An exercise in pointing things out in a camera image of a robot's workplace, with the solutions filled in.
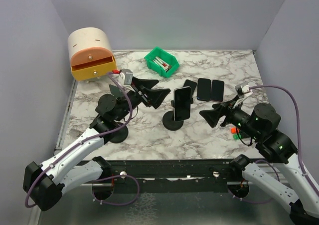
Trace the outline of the pink-edged black phone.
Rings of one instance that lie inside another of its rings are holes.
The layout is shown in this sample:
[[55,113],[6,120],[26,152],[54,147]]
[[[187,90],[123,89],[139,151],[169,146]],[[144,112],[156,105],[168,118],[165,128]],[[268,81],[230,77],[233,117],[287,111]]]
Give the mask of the pink-edged black phone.
[[211,100],[222,102],[224,98],[224,82],[221,80],[212,80],[211,84]]

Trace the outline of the brown round-base phone stand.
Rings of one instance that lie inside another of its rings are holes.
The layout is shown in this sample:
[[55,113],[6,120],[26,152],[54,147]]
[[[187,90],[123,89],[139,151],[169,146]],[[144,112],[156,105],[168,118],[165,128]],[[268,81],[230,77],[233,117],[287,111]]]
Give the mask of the brown round-base phone stand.
[[115,85],[109,85],[110,93],[117,99],[124,98],[122,91]]

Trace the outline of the black tall phone stand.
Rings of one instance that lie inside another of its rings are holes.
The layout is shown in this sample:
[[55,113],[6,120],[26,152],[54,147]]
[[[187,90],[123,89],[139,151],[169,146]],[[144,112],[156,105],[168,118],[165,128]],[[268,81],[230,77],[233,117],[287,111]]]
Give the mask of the black tall phone stand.
[[[174,108],[174,101],[171,101],[171,106]],[[174,109],[166,112],[162,117],[162,123],[164,127],[170,131],[176,131],[179,130],[183,124],[184,121],[176,122],[174,120]]]

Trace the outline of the silver-edged phone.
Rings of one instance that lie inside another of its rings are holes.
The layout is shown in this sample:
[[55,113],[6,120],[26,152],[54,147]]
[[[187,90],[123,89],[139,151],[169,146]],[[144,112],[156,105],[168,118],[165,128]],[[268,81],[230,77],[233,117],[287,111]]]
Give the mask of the silver-edged phone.
[[190,87],[191,88],[191,96],[193,96],[195,89],[197,87],[197,83],[194,81],[191,81],[189,79],[186,79],[184,84],[183,84],[183,87]]

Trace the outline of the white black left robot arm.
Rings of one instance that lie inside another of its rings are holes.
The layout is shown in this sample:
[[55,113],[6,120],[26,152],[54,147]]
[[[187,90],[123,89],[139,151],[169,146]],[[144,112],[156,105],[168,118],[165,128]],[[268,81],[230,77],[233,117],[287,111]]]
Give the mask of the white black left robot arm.
[[50,159],[26,166],[22,186],[26,192],[25,206],[31,208],[29,200],[33,200],[35,206],[46,211],[74,187],[93,180],[107,181],[111,171],[105,159],[95,157],[86,166],[79,166],[79,162],[108,142],[125,141],[129,134],[127,124],[141,103],[159,108],[170,89],[154,89],[158,82],[134,77],[129,92],[116,85],[122,98],[110,93],[102,95],[95,109],[97,116],[79,138]]

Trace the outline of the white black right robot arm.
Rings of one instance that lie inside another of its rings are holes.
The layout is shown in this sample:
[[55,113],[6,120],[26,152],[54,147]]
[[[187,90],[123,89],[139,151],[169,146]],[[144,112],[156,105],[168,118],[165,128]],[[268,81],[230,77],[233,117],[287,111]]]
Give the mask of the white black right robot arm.
[[233,180],[242,178],[254,183],[274,198],[289,213],[296,225],[317,225],[319,223],[318,183],[307,168],[299,161],[299,152],[291,139],[277,127],[281,120],[275,108],[268,103],[257,104],[252,114],[247,114],[233,100],[214,104],[211,110],[202,110],[200,115],[211,128],[216,127],[221,117],[221,126],[236,126],[256,142],[256,149],[265,160],[286,178],[285,186],[273,177],[266,175],[257,164],[244,155],[231,162],[229,175]]

